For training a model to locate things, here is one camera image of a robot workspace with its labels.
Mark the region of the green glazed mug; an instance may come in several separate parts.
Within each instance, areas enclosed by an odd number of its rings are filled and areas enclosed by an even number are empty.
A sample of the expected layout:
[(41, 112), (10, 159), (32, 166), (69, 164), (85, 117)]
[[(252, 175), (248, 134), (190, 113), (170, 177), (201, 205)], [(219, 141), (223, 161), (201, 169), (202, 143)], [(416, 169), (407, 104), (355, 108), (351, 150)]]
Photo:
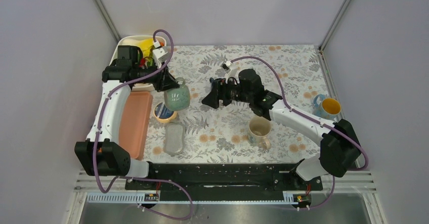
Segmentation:
[(172, 88), (164, 92), (164, 103), (171, 111), (181, 111), (190, 106), (191, 96), (186, 81), (179, 77), (176, 79), (178, 88)]

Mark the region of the beige seahorse mug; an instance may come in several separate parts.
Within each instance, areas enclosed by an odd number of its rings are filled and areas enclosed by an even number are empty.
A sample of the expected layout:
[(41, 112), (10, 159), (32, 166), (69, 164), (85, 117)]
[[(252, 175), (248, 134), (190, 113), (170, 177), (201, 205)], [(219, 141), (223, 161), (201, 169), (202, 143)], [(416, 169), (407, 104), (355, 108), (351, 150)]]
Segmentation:
[(269, 120), (260, 116), (254, 116), (248, 124), (248, 142), (253, 147), (269, 150), (271, 148), (271, 143), (268, 139), (268, 135), (271, 129), (272, 127)]

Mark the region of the blue butterfly mug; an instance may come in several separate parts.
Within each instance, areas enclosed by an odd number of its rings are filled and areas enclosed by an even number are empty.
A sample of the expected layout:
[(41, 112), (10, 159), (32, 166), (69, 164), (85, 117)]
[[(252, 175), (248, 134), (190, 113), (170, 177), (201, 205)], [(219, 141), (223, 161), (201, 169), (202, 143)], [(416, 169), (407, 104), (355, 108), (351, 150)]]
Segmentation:
[(313, 105), (313, 114), (320, 118), (334, 120), (341, 112), (341, 105), (336, 99), (327, 98), (322, 94), (314, 97)]

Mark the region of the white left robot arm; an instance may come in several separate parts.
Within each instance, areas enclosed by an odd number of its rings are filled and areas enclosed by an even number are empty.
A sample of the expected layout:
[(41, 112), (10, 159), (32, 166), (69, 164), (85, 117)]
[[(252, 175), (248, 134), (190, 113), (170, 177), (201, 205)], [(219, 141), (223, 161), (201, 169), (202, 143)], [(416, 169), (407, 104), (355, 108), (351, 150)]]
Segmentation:
[(157, 176), (147, 161), (133, 159), (119, 145), (119, 129), (126, 101), (136, 83), (153, 85), (158, 92), (178, 88), (169, 73), (171, 55), (165, 47), (153, 49), (153, 63), (142, 66), (143, 52), (138, 46), (118, 46), (116, 58), (102, 72), (102, 98), (86, 140), (76, 142), (74, 151), (90, 176), (137, 177), (144, 189), (156, 185)]

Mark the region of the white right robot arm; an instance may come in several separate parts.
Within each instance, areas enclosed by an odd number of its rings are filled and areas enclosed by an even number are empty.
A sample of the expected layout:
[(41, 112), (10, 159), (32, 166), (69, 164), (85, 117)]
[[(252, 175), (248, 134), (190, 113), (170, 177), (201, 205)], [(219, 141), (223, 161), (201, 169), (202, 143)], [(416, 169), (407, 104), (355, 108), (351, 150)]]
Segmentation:
[(211, 88), (202, 100), (204, 105), (217, 109), (220, 104), (228, 106), (232, 101), (248, 103), (255, 115), (290, 127), (319, 145), (319, 155), (301, 160), (291, 170), (290, 183), (295, 189), (304, 189), (319, 176), (344, 176), (363, 154), (348, 121), (334, 122), (285, 105), (280, 95), (264, 88), (253, 69), (241, 71), (238, 79), (211, 78), (209, 82)]

